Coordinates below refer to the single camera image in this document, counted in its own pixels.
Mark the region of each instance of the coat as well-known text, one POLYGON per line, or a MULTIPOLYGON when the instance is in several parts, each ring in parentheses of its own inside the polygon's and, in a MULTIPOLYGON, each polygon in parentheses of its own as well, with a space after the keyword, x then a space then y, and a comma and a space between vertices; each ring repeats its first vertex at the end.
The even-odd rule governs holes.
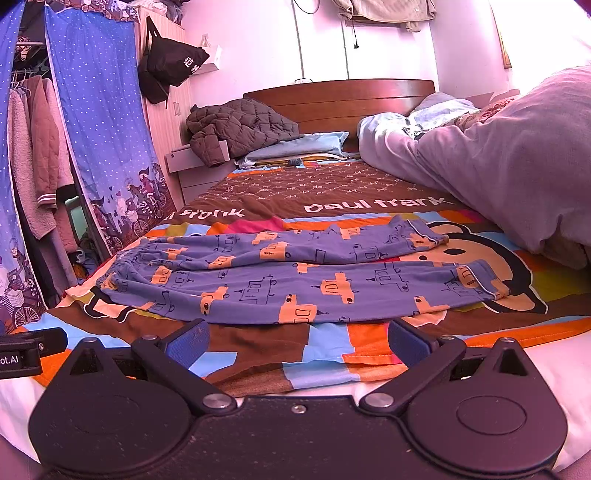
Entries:
POLYGON ((333 0, 341 16, 359 23, 402 24, 419 32, 418 22, 435 18, 435 0, 333 0))
POLYGON ((58 139, 60 144, 59 154, 57 156, 57 188, 71 185, 74 183, 72 170, 70 169, 70 154, 68 153, 68 144, 64 125, 61 121, 60 108, 57 104, 56 91, 53 82, 50 79, 43 79, 43 90, 47 99, 47 105, 51 117, 56 123, 58 139))
POLYGON ((29 228, 35 238, 40 239, 56 227, 56 220, 50 210, 37 206, 31 136, 24 105, 16 92, 10 92, 8 102, 8 156, 29 228))
POLYGON ((23 85, 31 91, 28 107, 33 140, 33 173, 37 204, 41 208, 54 209, 59 174, 59 131, 47 103, 41 76, 29 78, 23 82, 23 85))

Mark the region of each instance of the metal bolt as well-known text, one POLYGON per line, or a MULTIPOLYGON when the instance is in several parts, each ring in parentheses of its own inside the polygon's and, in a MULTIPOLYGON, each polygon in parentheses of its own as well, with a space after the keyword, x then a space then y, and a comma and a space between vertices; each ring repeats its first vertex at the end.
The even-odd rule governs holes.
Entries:
POLYGON ((306 413, 306 410, 308 410, 308 409, 306 408, 305 405, 293 405, 291 408, 291 411, 293 413, 298 413, 298 414, 306 413))
POLYGON ((232 397, 225 393, 210 393, 203 397, 203 405, 220 410, 232 405, 232 397))
POLYGON ((373 408, 388 408, 394 403, 394 398, 387 393, 370 393, 365 397, 365 403, 373 408))

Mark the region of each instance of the black tote bag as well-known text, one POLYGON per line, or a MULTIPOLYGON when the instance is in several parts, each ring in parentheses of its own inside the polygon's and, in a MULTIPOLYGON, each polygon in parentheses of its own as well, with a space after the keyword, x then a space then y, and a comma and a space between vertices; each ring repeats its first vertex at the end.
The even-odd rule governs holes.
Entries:
POLYGON ((155 38, 154 31, 157 33, 158 30, 156 30, 156 27, 151 20, 148 22, 147 27, 144 55, 138 65, 139 89, 142 92, 142 95, 144 95, 150 103, 156 104, 168 100, 170 86, 160 83, 158 79, 148 71, 148 58, 150 56, 150 48, 148 45, 150 43, 150 35, 152 35, 152 39, 155 38))
POLYGON ((161 83, 180 86, 209 58, 201 47, 160 36, 150 17, 146 22, 152 35, 147 68, 161 83))

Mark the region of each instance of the pillow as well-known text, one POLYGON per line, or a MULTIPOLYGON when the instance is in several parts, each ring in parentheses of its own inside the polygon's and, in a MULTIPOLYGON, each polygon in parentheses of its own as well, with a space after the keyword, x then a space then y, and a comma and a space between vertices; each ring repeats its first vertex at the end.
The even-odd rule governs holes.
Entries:
POLYGON ((448 100, 455 99, 455 97, 452 97, 451 95, 448 95, 443 92, 432 93, 431 95, 426 97, 421 103, 419 103, 418 107, 416 107, 412 112, 410 112, 410 115, 412 115, 415 112, 418 112, 419 110, 423 110, 425 108, 429 108, 430 106, 437 105, 438 103, 443 103, 447 102, 448 100))
POLYGON ((330 153, 339 157, 348 154, 342 151, 343 143, 349 136, 349 132, 331 132, 307 134, 295 140, 280 141, 269 147, 260 148, 250 152, 239 162, 240 168, 253 167, 259 160, 270 158, 295 157, 311 153, 330 153))
POLYGON ((462 132, 465 132, 467 128, 470 128, 477 122, 483 124, 486 122, 490 117, 499 113, 503 108, 509 105, 513 100, 519 98, 519 96, 507 97, 503 98, 502 100, 498 100, 490 105, 484 107, 477 112, 471 113, 464 113, 464 115, 458 116, 453 120, 442 125, 442 127, 449 127, 450 125, 455 125, 458 127, 462 132))

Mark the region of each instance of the bedspread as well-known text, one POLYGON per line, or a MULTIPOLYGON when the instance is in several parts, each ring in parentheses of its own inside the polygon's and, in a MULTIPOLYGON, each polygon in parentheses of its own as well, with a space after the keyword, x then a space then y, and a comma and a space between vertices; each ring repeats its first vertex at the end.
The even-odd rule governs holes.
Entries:
MULTIPOLYGON (((396 214, 422 220, 449 238, 446 244, 400 260, 484 260, 509 290, 504 298, 405 317, 426 333, 457 335, 469 346, 491 346, 509 335, 528 347, 591 330, 591 281, 586 272, 531 255, 455 198, 361 161, 235 171, 147 237, 321 232, 329 227, 340 231, 387 225, 396 214)), ((131 247, 138 245, 139 240, 131 247)), ((113 262, 84 285, 68 290, 59 307, 24 328, 61 326, 71 349, 88 334, 106 346, 125 346, 147 333, 164 337, 184 324, 166 314, 112 303, 95 284, 113 262)), ((387 318, 376 323, 211 323, 209 330, 207 352, 191 370, 236 396, 385 380, 405 370, 389 347, 387 318)), ((44 358, 39 382, 47 384, 68 353, 44 358)))

